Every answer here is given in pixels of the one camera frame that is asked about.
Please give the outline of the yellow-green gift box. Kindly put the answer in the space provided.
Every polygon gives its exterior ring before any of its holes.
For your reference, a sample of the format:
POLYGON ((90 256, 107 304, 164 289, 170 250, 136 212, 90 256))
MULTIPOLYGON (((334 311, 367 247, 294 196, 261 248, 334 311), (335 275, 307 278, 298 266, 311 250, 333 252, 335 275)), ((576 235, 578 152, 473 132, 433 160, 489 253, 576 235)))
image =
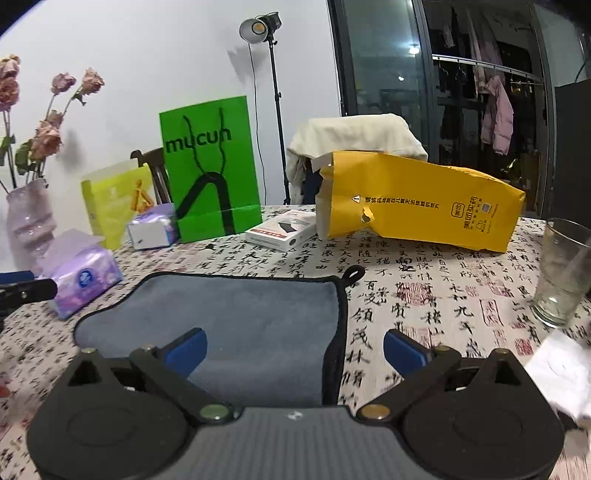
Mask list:
POLYGON ((92 233, 110 250, 126 241, 127 224, 156 204, 150 169, 136 160, 86 175, 81 191, 92 233))

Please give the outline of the purple and grey towel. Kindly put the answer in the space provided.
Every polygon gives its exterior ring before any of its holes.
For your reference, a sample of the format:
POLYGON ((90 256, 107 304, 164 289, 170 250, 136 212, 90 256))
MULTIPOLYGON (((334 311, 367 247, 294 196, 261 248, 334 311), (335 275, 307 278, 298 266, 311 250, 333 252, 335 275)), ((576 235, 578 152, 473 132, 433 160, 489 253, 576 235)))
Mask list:
POLYGON ((365 275, 263 278, 157 272, 115 304, 82 317, 73 339, 105 357, 163 347, 204 331, 189 381, 235 406, 318 407, 339 400, 348 336, 346 290, 365 275))

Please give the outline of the crumpled white tissue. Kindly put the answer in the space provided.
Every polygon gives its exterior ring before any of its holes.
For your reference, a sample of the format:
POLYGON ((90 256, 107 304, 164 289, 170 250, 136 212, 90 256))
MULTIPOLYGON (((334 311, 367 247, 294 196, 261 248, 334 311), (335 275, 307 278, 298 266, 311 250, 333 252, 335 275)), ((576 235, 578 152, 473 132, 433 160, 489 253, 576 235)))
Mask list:
POLYGON ((561 331, 551 333, 525 365, 548 403, 590 426, 590 348, 561 331))

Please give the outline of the black paper bag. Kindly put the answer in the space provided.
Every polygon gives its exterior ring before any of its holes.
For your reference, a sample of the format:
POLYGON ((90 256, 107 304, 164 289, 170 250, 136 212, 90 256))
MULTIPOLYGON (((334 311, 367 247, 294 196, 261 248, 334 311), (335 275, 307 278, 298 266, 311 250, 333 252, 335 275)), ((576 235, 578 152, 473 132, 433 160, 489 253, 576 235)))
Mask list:
POLYGON ((557 87, 554 216, 590 227, 590 80, 557 87))

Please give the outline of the dark wooden chair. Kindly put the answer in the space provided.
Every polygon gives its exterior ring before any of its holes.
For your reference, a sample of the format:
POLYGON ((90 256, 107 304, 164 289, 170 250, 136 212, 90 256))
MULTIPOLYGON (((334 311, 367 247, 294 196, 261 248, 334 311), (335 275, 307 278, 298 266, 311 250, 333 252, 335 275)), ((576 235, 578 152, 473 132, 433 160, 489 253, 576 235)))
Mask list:
POLYGON ((130 158, 137 161, 139 167, 147 165, 158 204, 171 203, 170 187, 167 171, 164 162, 164 153, 162 148, 150 150, 142 153, 140 150, 133 150, 130 158))

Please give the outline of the green mucun paper bag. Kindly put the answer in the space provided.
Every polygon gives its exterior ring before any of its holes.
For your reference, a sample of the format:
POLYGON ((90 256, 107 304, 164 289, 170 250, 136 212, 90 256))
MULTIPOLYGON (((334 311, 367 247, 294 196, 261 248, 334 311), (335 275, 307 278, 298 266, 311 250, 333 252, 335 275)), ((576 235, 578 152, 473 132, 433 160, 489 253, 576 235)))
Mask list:
POLYGON ((239 234, 259 224, 262 211, 245 96, 165 111, 159 121, 181 241, 239 234))

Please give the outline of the yellow paper bag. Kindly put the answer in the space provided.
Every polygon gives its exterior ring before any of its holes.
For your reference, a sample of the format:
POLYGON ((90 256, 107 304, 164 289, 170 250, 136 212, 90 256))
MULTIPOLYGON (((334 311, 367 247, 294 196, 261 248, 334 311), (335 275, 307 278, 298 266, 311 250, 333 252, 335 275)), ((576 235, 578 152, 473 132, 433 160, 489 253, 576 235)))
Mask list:
POLYGON ((525 193, 476 170, 370 151, 315 158, 318 236, 369 229, 383 238, 503 253, 525 193))

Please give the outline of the dark sliding glass door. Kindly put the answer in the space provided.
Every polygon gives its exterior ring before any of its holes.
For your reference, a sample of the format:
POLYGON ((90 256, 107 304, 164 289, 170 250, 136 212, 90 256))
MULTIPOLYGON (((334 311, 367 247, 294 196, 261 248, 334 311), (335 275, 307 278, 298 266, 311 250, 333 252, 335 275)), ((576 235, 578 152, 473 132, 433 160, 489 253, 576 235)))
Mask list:
POLYGON ((569 1, 332 1, 332 38, 346 116, 403 117, 441 165, 469 167, 523 189, 526 209, 553 216, 556 96, 590 77, 590 25, 569 1), (432 54, 491 62, 535 83, 432 54), (514 110, 507 155, 481 140, 488 81, 514 110))

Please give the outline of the pink jacket on rack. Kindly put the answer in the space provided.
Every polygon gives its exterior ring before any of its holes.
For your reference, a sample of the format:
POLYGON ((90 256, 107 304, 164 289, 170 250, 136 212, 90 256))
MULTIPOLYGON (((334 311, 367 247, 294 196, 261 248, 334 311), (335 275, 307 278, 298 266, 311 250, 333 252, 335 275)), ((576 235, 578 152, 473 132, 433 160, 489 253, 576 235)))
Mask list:
POLYGON ((486 85, 488 104, 482 120, 481 140, 500 155, 507 155, 513 135, 514 110, 499 75, 486 85))

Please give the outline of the clear drinking glass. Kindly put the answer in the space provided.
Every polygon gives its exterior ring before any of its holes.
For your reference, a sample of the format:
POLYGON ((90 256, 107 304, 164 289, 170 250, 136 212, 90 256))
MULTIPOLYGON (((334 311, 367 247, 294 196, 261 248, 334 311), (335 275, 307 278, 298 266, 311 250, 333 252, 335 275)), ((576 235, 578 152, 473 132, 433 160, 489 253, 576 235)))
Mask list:
POLYGON ((539 270, 532 312, 549 327, 565 328, 590 291, 590 229, 567 219, 548 219, 539 270))

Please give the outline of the metal clothes rack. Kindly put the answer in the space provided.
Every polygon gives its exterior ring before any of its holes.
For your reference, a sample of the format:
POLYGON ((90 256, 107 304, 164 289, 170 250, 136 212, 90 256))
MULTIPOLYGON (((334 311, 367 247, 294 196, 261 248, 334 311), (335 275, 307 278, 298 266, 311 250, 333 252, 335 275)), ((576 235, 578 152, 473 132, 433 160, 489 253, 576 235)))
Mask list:
POLYGON ((535 83, 543 83, 543 78, 536 76, 532 73, 525 72, 519 69, 514 69, 512 67, 507 67, 504 65, 499 65, 491 62, 486 62, 482 60, 475 60, 469 59, 464 57, 457 57, 457 56, 449 56, 449 55, 440 55, 440 54, 432 54, 432 60, 437 62, 447 62, 453 64, 460 64, 460 65, 468 65, 474 67, 482 67, 483 69, 489 69, 497 72, 508 73, 514 76, 518 76, 520 78, 525 78, 535 83))

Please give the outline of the cream cloth on chair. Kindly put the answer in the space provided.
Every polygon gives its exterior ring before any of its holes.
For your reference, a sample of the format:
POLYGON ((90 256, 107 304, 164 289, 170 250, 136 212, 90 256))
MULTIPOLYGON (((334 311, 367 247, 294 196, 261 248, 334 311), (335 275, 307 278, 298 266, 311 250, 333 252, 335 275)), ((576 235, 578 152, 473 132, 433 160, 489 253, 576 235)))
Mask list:
POLYGON ((379 151, 422 161, 429 158, 406 120, 392 113, 311 119, 297 127, 287 147, 287 180, 294 203, 303 203, 304 160, 335 151, 379 151))

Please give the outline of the white flat product box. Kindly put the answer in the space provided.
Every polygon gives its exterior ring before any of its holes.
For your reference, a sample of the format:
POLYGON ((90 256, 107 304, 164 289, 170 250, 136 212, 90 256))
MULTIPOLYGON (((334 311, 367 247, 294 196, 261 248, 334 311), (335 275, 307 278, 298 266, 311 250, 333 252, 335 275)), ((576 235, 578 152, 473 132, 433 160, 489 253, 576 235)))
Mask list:
POLYGON ((317 234, 315 212, 288 210, 245 231, 245 241, 287 252, 317 234))

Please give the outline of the studio light on stand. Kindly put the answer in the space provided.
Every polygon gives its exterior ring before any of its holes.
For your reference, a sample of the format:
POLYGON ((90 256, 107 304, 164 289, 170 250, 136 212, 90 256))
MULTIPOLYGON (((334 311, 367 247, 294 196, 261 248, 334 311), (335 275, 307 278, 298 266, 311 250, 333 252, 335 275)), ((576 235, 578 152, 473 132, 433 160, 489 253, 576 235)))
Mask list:
POLYGON ((256 154, 259 189, 263 202, 276 199, 290 203, 287 181, 287 145, 283 132, 283 113, 276 69, 276 33, 283 23, 280 13, 271 11, 249 17, 238 26, 245 48, 249 81, 249 109, 256 154))

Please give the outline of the pink ceramic vase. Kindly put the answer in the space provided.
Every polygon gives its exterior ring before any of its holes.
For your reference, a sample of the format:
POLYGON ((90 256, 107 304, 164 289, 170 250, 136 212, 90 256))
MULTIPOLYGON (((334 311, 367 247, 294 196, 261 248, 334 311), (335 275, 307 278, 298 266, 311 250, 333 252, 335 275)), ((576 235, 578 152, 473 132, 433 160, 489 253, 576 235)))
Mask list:
POLYGON ((54 240, 56 222, 47 183, 36 179, 7 195, 8 240, 19 270, 39 273, 38 261, 54 240))

